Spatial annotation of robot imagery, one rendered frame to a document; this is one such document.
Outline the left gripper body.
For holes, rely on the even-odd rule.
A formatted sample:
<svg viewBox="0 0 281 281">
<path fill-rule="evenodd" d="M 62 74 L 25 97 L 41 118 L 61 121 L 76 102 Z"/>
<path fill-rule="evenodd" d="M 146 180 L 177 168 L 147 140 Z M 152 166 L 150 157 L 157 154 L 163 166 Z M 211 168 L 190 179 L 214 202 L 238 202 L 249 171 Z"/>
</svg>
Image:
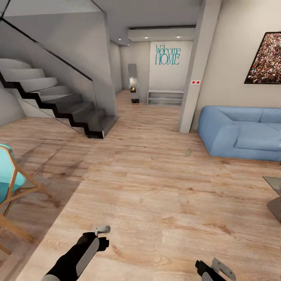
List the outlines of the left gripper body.
<svg viewBox="0 0 281 281">
<path fill-rule="evenodd" d="M 99 238 L 99 247 L 96 252 L 101 252 L 106 250 L 106 237 Z"/>
</svg>

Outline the pillar candle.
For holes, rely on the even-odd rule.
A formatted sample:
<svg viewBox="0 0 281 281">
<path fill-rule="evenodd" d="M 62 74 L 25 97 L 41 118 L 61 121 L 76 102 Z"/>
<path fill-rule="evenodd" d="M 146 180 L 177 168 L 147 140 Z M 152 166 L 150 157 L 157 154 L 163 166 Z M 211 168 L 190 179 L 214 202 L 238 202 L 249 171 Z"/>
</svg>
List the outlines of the pillar candle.
<svg viewBox="0 0 281 281">
<path fill-rule="evenodd" d="M 189 157 L 191 155 L 191 152 L 192 152 L 191 149 L 186 149 L 185 155 Z"/>
</svg>

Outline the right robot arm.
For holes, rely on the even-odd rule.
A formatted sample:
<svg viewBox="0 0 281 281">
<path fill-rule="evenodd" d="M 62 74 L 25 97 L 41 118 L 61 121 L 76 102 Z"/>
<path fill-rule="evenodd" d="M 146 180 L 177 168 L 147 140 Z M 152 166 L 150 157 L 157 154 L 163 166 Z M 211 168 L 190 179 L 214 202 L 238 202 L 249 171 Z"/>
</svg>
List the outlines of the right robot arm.
<svg viewBox="0 0 281 281">
<path fill-rule="evenodd" d="M 235 273 L 216 257 L 213 258 L 213 264 L 209 267 L 203 261 L 196 261 L 196 267 L 198 268 L 198 274 L 201 275 L 202 281 L 226 281 L 219 272 L 221 271 L 232 281 L 236 281 Z"/>
</svg>

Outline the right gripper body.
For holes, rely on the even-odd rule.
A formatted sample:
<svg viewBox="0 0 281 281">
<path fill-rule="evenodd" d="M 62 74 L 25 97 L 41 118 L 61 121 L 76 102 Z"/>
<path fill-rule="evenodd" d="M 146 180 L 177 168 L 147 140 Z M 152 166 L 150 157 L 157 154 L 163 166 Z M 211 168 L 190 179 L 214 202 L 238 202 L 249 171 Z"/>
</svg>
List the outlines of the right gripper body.
<svg viewBox="0 0 281 281">
<path fill-rule="evenodd" d="M 203 276 L 203 273 L 205 271 L 212 271 L 213 269 L 211 267 L 209 267 L 206 263 L 204 263 L 203 261 L 200 261 L 200 265 L 198 268 L 198 274 L 201 275 L 201 277 Z"/>
</svg>

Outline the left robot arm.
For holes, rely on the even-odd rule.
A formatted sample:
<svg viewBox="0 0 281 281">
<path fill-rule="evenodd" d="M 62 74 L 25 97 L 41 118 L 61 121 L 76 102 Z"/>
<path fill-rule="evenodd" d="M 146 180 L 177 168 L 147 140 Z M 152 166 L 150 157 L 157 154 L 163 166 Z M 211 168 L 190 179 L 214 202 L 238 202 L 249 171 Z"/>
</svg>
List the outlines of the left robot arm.
<svg viewBox="0 0 281 281">
<path fill-rule="evenodd" d="M 76 281 L 96 252 L 109 247 L 106 237 L 98 238 L 100 233 L 109 233 L 110 226 L 94 226 L 92 232 L 85 232 L 78 242 L 64 255 L 40 281 Z"/>
</svg>

